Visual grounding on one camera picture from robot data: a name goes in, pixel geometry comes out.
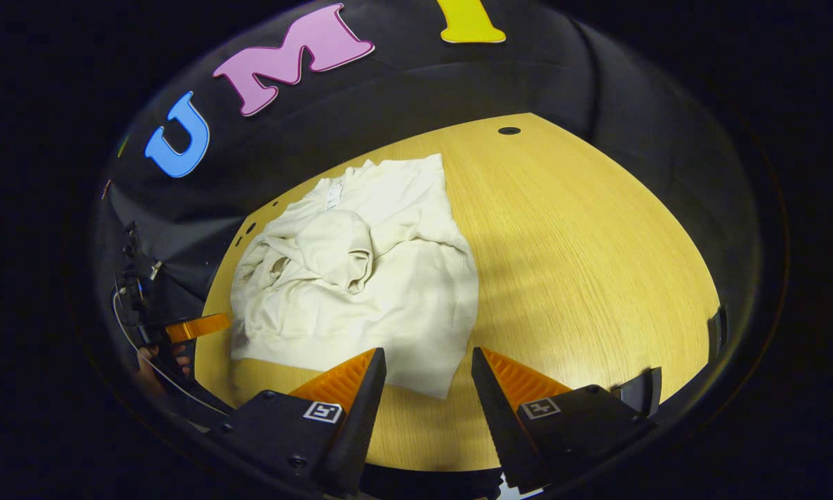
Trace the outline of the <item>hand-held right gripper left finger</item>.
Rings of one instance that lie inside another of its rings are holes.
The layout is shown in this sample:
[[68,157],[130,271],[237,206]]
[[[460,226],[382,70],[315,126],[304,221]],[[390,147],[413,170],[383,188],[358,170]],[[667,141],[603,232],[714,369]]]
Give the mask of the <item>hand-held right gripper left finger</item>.
[[259,392],[215,425],[212,439],[308,496],[354,496],[385,379],[384,349],[368,349],[287,394]]

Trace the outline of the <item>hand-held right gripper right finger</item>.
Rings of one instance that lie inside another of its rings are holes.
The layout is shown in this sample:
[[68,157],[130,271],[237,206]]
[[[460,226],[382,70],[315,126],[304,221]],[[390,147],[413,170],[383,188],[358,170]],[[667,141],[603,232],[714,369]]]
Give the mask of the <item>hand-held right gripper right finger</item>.
[[569,486],[656,427],[597,384],[569,388],[486,347],[473,349],[471,378],[502,471],[522,493]]

